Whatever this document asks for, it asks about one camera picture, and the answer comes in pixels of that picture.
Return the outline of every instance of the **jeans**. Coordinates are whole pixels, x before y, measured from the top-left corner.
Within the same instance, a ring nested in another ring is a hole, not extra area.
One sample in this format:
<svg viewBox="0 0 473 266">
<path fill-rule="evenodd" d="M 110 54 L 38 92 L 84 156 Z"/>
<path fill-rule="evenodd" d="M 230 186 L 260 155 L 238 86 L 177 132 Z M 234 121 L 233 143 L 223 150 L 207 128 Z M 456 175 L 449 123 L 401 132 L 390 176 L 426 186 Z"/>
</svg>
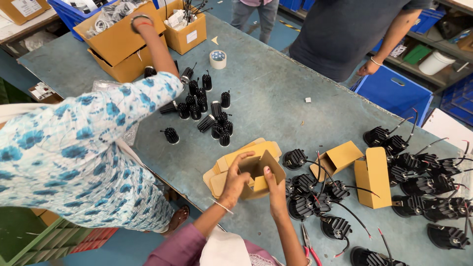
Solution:
<svg viewBox="0 0 473 266">
<path fill-rule="evenodd" d="M 239 30 L 243 30 L 243 26 L 255 9 L 258 9 L 260 15 L 261 33 L 260 41 L 268 44 L 272 28 L 276 22 L 276 14 L 278 12 L 279 0 L 272 0 L 258 7 L 245 5 L 240 0 L 232 0 L 232 22 L 230 25 Z"/>
</svg>

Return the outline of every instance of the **white bucket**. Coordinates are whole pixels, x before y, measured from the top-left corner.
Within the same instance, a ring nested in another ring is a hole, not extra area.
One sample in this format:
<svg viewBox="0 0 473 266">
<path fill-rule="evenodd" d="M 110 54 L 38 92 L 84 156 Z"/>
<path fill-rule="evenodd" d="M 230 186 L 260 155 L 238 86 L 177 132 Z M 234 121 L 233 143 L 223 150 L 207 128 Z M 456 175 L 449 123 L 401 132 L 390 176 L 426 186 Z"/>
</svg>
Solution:
<svg viewBox="0 0 473 266">
<path fill-rule="evenodd" d="M 456 59 L 447 57 L 445 54 L 441 54 L 435 50 L 429 57 L 427 57 L 422 64 L 419 65 L 419 70 L 426 75 L 434 75 L 444 67 L 453 64 Z"/>
</svg>

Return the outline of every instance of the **blue floral kurta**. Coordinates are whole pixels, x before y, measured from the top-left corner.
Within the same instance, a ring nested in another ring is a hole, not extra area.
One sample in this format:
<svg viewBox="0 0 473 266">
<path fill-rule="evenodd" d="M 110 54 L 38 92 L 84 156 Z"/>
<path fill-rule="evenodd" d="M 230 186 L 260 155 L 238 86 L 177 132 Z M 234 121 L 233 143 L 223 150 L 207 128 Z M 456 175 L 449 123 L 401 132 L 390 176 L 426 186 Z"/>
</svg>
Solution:
<svg viewBox="0 0 473 266">
<path fill-rule="evenodd" d="M 182 90 L 159 72 L 9 120 L 0 130 L 0 206 L 44 208 L 86 227 L 165 227 L 174 210 L 160 182 L 114 141 Z"/>
</svg>

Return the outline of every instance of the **yellow black hazard tape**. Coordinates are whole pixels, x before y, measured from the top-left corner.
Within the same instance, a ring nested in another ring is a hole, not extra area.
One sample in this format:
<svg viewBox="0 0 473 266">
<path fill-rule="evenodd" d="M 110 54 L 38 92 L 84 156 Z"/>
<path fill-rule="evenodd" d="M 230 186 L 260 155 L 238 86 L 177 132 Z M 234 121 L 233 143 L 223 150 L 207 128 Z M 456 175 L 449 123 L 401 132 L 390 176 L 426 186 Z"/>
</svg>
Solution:
<svg viewBox="0 0 473 266">
<path fill-rule="evenodd" d="M 293 27 L 293 26 L 287 24 L 286 22 L 284 22 L 284 21 L 282 21 L 282 20 L 280 20 L 279 22 L 281 22 L 281 23 L 282 23 L 284 26 L 286 26 L 286 27 L 289 27 L 289 28 L 291 28 L 291 29 L 293 29 L 293 30 L 297 30 L 298 32 L 300 32 L 300 29 L 298 29 L 298 28 L 296 28 L 296 27 Z"/>
</svg>

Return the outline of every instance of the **red crate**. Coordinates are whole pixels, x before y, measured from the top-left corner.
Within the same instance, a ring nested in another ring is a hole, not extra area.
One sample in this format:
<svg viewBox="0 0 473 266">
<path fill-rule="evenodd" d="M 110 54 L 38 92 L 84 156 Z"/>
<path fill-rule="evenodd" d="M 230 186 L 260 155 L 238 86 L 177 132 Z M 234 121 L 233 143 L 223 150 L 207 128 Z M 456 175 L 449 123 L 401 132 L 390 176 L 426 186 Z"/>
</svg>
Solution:
<svg viewBox="0 0 473 266">
<path fill-rule="evenodd" d="M 100 248 L 115 234 L 118 228 L 95 228 L 73 249 L 72 253 Z"/>
</svg>

